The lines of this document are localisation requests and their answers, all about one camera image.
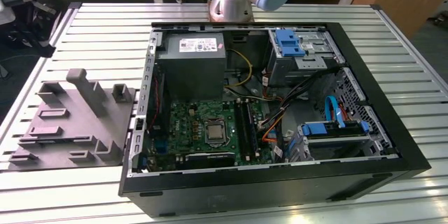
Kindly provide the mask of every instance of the power supply label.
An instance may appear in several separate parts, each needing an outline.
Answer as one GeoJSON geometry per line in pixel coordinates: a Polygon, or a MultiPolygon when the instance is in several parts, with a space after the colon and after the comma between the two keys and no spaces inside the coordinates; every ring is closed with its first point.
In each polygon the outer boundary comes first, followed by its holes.
{"type": "Polygon", "coordinates": [[[178,52],[217,52],[216,38],[181,39],[178,52]]]}

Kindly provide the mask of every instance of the red wire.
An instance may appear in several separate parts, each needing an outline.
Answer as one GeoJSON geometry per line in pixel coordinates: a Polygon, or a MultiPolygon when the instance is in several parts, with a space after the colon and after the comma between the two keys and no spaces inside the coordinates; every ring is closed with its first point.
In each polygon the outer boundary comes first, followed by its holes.
{"type": "Polygon", "coordinates": [[[158,106],[160,106],[160,102],[158,102],[158,81],[157,81],[157,77],[154,76],[154,81],[156,81],[156,114],[152,118],[152,121],[150,121],[150,125],[149,125],[149,128],[152,128],[152,125],[154,124],[156,122],[156,118],[157,118],[157,114],[158,114],[158,106]]]}
{"type": "Polygon", "coordinates": [[[341,109],[344,120],[348,120],[346,111],[344,110],[344,107],[340,104],[338,104],[338,108],[341,109]]]}

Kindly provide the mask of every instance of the yellow wire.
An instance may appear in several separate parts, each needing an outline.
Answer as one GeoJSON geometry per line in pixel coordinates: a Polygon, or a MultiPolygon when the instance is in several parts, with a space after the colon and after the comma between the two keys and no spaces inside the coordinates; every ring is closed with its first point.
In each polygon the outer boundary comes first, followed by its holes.
{"type": "Polygon", "coordinates": [[[236,84],[224,85],[224,87],[229,88],[229,87],[237,87],[237,86],[242,85],[250,79],[250,77],[252,77],[252,64],[250,64],[249,60],[245,58],[245,56],[238,51],[236,51],[234,49],[226,49],[226,50],[232,51],[232,52],[236,52],[236,54],[241,56],[241,58],[245,60],[246,64],[249,65],[249,75],[246,76],[245,80],[236,83],[236,84]]]}

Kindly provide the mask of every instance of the gray 3d-printed part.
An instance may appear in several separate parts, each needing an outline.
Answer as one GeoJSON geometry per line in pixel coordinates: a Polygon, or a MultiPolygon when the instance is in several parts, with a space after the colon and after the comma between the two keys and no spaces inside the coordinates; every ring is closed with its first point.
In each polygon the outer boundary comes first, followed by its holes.
{"type": "Polygon", "coordinates": [[[38,117],[45,118],[65,118],[68,117],[69,112],[66,109],[49,109],[49,110],[41,110],[38,113],[38,117]]]}
{"type": "Polygon", "coordinates": [[[125,84],[114,84],[112,87],[112,96],[114,102],[132,102],[129,89],[125,84]]]}
{"type": "Polygon", "coordinates": [[[45,82],[41,85],[37,95],[42,99],[44,103],[46,103],[52,107],[52,104],[61,103],[57,98],[57,95],[61,93],[65,93],[65,90],[60,86],[58,82],[45,82]]]}
{"type": "Polygon", "coordinates": [[[58,136],[62,134],[62,129],[58,126],[32,127],[28,134],[29,136],[58,136]]]}
{"type": "Polygon", "coordinates": [[[108,145],[105,145],[101,141],[97,141],[94,154],[102,161],[109,161],[120,156],[121,151],[114,142],[109,142],[108,145]]]}
{"type": "Polygon", "coordinates": [[[73,163],[82,163],[94,160],[94,157],[89,151],[72,151],[68,154],[69,154],[68,159],[73,163]]]}
{"type": "Polygon", "coordinates": [[[34,164],[38,160],[38,157],[33,155],[32,153],[24,153],[24,154],[12,154],[9,162],[14,165],[28,165],[34,164]]]}
{"type": "Polygon", "coordinates": [[[40,91],[44,92],[40,93],[52,103],[42,102],[38,106],[28,132],[10,156],[9,170],[113,166],[121,163],[134,89],[117,85],[114,90],[121,90],[125,99],[116,102],[113,89],[101,89],[97,82],[88,82],[88,87],[88,93],[104,108],[101,117],[96,116],[77,89],[64,90],[54,82],[42,84],[40,91]]]}
{"type": "Polygon", "coordinates": [[[96,145],[96,142],[97,142],[97,139],[94,136],[82,137],[80,139],[73,140],[73,143],[77,144],[78,146],[96,145]]]}
{"type": "Polygon", "coordinates": [[[104,116],[105,109],[101,104],[101,96],[96,94],[98,91],[93,91],[92,84],[85,78],[86,72],[84,68],[72,68],[66,74],[66,81],[76,86],[76,89],[84,98],[86,105],[90,107],[94,115],[97,117],[104,116]]]}

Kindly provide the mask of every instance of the blue plastic clip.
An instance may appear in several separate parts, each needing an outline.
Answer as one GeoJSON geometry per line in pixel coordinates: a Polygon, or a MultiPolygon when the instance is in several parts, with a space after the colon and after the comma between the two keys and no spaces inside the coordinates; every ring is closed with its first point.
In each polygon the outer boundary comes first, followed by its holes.
{"type": "Polygon", "coordinates": [[[274,31],[276,40],[281,49],[284,57],[302,57],[305,51],[302,50],[294,32],[290,29],[277,29],[274,31]]]}

